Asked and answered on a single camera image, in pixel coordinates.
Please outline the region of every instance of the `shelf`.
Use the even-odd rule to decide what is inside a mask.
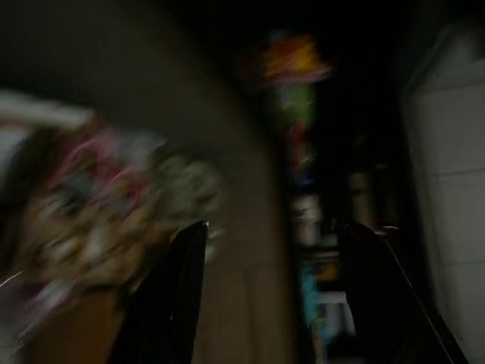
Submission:
[[[320,72],[311,74],[280,74],[263,83],[264,88],[272,86],[302,85],[316,83],[329,79],[333,75],[333,69],[329,67]]]
[[[289,193],[292,198],[302,196],[302,195],[315,195],[318,194],[317,186],[315,182],[306,184],[304,186],[292,185],[289,187]]]
[[[332,361],[339,362],[337,360],[342,360],[343,358],[351,358],[352,363],[363,363],[362,349],[361,345],[355,336],[350,336],[347,334],[336,337],[330,342],[327,348],[328,359]]]
[[[316,282],[320,292],[345,292],[341,281]]]
[[[299,258],[306,263],[318,263],[339,260],[338,247],[323,248],[316,246],[299,246]]]

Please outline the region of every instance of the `white wall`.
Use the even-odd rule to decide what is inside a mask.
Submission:
[[[408,120],[439,307],[471,363],[485,363],[485,62],[451,44]]]

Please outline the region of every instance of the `white tiled wall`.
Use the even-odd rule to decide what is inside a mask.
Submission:
[[[421,150],[446,314],[466,357],[485,363],[485,83],[417,94],[415,106],[410,142]]]

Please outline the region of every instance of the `dark ceiling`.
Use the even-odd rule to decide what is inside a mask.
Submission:
[[[382,67],[392,61],[405,35],[416,0],[397,2],[170,3],[176,16],[217,61],[224,63],[272,29],[316,35],[324,56],[346,67]]]

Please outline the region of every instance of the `merchandise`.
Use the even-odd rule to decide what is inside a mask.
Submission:
[[[314,123],[314,86],[279,86],[274,90],[277,120],[286,142],[293,183],[305,186],[313,182],[314,149],[310,130]]]
[[[321,292],[316,302],[318,337],[327,347],[339,336],[355,336],[354,320],[344,292]]]
[[[70,282],[36,284],[22,271],[0,279],[0,362],[21,362],[18,352],[25,341],[54,312],[71,306],[73,293]]]
[[[293,202],[296,237],[302,246],[315,246],[320,241],[321,210],[317,195],[302,195]]]
[[[41,281],[122,284],[142,268],[158,229],[147,176],[119,162],[106,127],[70,134],[58,149],[54,171],[24,213],[15,268],[35,270]],[[167,231],[155,235],[168,246]]]
[[[324,358],[324,346],[321,340],[318,340],[318,290],[314,283],[313,274],[309,267],[303,267],[301,270],[301,290],[303,298],[303,313],[305,323],[311,332],[313,339],[313,348],[319,360]]]
[[[209,242],[223,234],[222,178],[209,163],[156,149],[150,159],[154,213],[178,228],[206,220],[211,226]]]
[[[335,233],[326,233],[321,237],[323,248],[337,248],[339,246],[338,236]]]
[[[340,267],[338,262],[323,262],[319,265],[318,271],[318,281],[333,282],[339,280]]]
[[[267,79],[280,75],[322,75],[330,69],[330,65],[321,60],[309,35],[277,37],[270,41],[261,63]]]

